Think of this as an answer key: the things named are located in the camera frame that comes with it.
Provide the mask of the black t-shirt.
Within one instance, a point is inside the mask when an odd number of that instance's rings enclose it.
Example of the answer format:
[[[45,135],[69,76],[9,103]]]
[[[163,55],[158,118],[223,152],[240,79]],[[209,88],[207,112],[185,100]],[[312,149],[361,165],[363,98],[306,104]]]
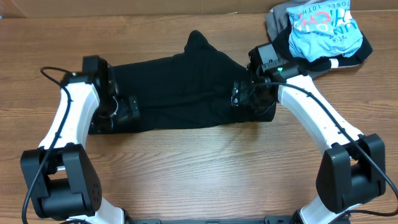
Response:
[[[274,103],[267,103],[262,115],[231,106],[234,82],[249,80],[249,72],[197,30],[190,33],[181,54],[118,65],[109,71],[122,96],[137,98],[140,117],[115,124],[108,134],[271,122],[275,115]]]

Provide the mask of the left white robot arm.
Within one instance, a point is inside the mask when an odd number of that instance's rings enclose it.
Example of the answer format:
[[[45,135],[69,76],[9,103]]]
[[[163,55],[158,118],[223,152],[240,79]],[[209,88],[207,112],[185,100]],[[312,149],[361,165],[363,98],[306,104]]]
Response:
[[[37,149],[24,151],[20,165],[28,205],[40,218],[61,223],[132,223],[128,212],[102,194],[100,178],[86,151],[89,132],[107,133],[140,117],[135,96],[120,96],[112,66],[98,55],[83,57],[80,72],[62,71],[60,104]]]

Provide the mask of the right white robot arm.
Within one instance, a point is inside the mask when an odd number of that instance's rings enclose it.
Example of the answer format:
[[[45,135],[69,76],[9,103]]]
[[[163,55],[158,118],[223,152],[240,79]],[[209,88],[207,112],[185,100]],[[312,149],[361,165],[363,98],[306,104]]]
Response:
[[[317,90],[312,78],[281,58],[272,44],[248,53],[249,79],[234,83],[231,105],[264,119],[286,107],[316,142],[322,161],[317,196],[293,215],[266,216],[265,223],[349,223],[349,211],[384,195],[385,145],[350,125]]]

